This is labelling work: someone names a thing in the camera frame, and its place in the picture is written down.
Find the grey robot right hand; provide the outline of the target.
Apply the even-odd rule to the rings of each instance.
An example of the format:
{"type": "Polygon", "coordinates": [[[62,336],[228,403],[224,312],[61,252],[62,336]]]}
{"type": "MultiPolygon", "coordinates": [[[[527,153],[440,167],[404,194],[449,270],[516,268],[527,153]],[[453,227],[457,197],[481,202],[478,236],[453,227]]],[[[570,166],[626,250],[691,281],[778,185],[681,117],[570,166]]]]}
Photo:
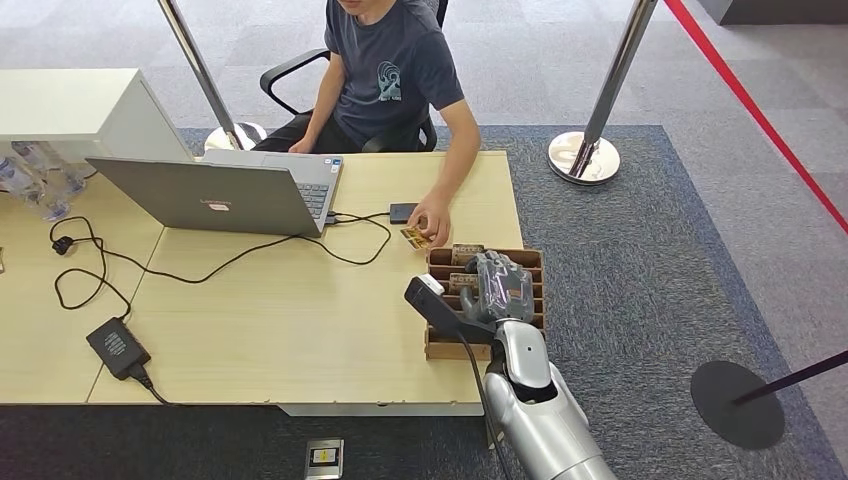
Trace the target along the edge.
{"type": "Polygon", "coordinates": [[[477,275],[478,295],[472,289],[460,289],[460,304],[469,321],[493,323],[515,319],[531,323],[535,315],[532,275],[505,254],[494,250],[474,254],[465,266],[466,273],[477,275]]]}

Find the person's left hand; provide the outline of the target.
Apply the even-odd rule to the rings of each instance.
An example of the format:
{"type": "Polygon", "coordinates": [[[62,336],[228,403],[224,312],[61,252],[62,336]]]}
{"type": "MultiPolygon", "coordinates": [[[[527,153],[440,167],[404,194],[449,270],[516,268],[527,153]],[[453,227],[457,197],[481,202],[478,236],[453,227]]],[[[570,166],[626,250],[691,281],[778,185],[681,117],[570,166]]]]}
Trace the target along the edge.
{"type": "Polygon", "coordinates": [[[447,243],[451,233],[450,205],[452,197],[446,193],[428,193],[416,205],[408,222],[408,227],[416,228],[433,247],[447,243]]]}

